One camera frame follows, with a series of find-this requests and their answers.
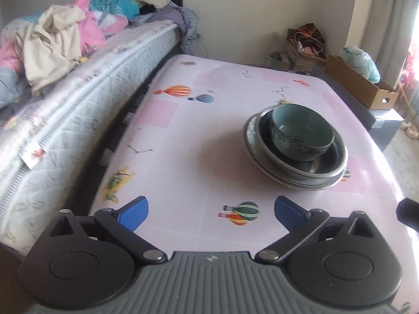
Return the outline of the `teal ceramic bowl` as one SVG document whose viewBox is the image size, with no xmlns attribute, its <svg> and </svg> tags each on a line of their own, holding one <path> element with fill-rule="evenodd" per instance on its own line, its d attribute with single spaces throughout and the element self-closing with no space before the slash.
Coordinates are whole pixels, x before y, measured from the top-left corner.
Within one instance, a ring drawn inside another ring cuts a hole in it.
<svg viewBox="0 0 419 314">
<path fill-rule="evenodd" d="M 291 160 L 309 162 L 334 142 L 332 126 L 317 112 L 299 104 L 282 104 L 271 111 L 269 124 L 275 148 Z"/>
</svg>

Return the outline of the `steel bowl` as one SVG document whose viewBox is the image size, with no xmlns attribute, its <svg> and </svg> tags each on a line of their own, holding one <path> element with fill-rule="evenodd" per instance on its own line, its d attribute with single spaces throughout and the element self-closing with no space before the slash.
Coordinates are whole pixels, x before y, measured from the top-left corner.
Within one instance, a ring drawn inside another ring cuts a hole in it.
<svg viewBox="0 0 419 314">
<path fill-rule="evenodd" d="M 298 162 L 286 157 L 273 144 L 270 133 L 270 122 L 273 109 L 266 109 L 256 116 L 255 132 L 262 152 L 277 166 L 286 168 L 292 173 L 311 178 L 336 177 L 346 169 L 347 148 L 340 134 L 332 126 L 333 143 L 325 153 L 309 162 Z"/>
</svg>

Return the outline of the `grey storage box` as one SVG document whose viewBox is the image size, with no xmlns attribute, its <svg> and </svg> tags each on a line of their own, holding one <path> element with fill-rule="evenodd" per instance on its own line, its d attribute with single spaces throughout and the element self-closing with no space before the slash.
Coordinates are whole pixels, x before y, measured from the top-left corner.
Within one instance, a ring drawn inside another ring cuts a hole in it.
<svg viewBox="0 0 419 314">
<path fill-rule="evenodd" d="M 381 152 L 383 152 L 388 147 L 394 135 L 396 135 L 403 118 L 394 109 L 367 109 L 360 101 L 323 70 L 320 70 L 317 73 L 317 76 L 331 86 L 341 100 L 344 101 L 352 113 L 358 118 Z"/>
</svg>

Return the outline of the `quilted mattress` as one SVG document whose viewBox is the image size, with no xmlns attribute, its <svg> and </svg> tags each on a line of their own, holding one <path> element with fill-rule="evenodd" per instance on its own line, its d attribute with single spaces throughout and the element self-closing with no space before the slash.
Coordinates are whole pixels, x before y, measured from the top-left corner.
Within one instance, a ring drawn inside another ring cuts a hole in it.
<svg viewBox="0 0 419 314">
<path fill-rule="evenodd" d="M 1 242 L 27 254 L 73 195 L 100 142 L 180 44 L 172 21 L 112 36 L 45 95 L 1 121 Z"/>
</svg>

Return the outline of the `brown cardboard box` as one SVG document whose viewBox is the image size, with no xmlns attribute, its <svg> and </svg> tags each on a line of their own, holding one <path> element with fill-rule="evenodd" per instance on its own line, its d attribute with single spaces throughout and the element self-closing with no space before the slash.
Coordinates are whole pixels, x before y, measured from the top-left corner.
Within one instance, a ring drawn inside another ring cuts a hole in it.
<svg viewBox="0 0 419 314">
<path fill-rule="evenodd" d="M 377 84 L 371 83 L 344 63 L 339 56 L 328 55 L 324 70 L 367 109 L 389 110 L 398 99 L 398 92 L 389 84 L 383 80 Z"/>
</svg>

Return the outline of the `green plastic bag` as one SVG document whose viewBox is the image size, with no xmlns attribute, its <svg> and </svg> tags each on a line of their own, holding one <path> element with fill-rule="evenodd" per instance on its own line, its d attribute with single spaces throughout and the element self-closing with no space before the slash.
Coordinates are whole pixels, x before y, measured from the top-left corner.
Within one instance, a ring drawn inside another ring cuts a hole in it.
<svg viewBox="0 0 419 314">
<path fill-rule="evenodd" d="M 344 47 L 339 52 L 342 61 L 372 84 L 381 81 L 381 75 L 371 56 L 357 46 Z"/>
</svg>

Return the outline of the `open carton with clutter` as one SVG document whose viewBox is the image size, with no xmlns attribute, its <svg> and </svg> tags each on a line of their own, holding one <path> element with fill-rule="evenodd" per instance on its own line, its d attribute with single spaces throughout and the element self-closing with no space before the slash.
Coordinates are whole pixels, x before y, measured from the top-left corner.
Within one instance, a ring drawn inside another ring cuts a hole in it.
<svg viewBox="0 0 419 314">
<path fill-rule="evenodd" d="M 285 35 L 275 32 L 278 46 L 268 57 L 268 68 L 279 71 L 310 73 L 327 62 L 325 40 L 314 23 L 288 29 Z"/>
</svg>

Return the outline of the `beige cloth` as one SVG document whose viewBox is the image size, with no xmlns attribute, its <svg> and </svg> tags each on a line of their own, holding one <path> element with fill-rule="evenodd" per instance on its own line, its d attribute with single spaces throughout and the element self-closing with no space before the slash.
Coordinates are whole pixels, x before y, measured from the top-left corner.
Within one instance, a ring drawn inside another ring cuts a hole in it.
<svg viewBox="0 0 419 314">
<path fill-rule="evenodd" d="M 15 51 L 33 95 L 57 82 L 82 56 L 78 23 L 85 12 L 76 5 L 52 5 L 35 24 L 16 32 Z"/>
</svg>

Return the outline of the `pink floral blanket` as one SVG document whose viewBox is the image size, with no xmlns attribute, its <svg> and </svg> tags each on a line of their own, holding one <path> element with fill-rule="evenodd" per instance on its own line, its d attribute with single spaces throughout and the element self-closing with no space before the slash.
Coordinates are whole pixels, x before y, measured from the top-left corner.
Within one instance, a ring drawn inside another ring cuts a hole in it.
<svg viewBox="0 0 419 314">
<path fill-rule="evenodd" d="M 106 43 L 106 38 L 123 31 L 129 20 L 123 14 L 111 14 L 90 10 L 91 0 L 75 0 L 74 4 L 85 12 L 85 20 L 78 22 L 82 55 L 97 50 Z M 23 63 L 14 49 L 16 31 L 38 22 L 41 13 L 14 19 L 1 29 L 1 67 L 23 74 Z"/>
</svg>

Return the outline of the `purple grey bedsheet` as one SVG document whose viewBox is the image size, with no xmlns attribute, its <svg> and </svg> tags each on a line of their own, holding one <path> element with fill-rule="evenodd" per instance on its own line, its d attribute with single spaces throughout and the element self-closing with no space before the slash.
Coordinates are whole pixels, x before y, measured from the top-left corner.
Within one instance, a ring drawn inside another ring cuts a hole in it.
<svg viewBox="0 0 419 314">
<path fill-rule="evenodd" d="M 170 20 L 181 31 L 180 49 L 187 55 L 192 55 L 198 40 L 199 18 L 193 9 L 180 7 L 172 0 L 135 0 L 140 13 L 129 20 L 132 26 L 154 21 Z"/>
</svg>

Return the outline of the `teal patterned cloth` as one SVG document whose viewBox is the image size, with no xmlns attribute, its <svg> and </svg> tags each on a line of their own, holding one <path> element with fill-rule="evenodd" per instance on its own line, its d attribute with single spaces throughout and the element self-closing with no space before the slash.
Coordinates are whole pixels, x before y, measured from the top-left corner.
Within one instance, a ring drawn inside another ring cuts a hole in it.
<svg viewBox="0 0 419 314">
<path fill-rule="evenodd" d="M 91 0 L 89 10 L 123 15 L 127 19 L 140 14 L 139 4 L 135 0 Z"/>
</svg>

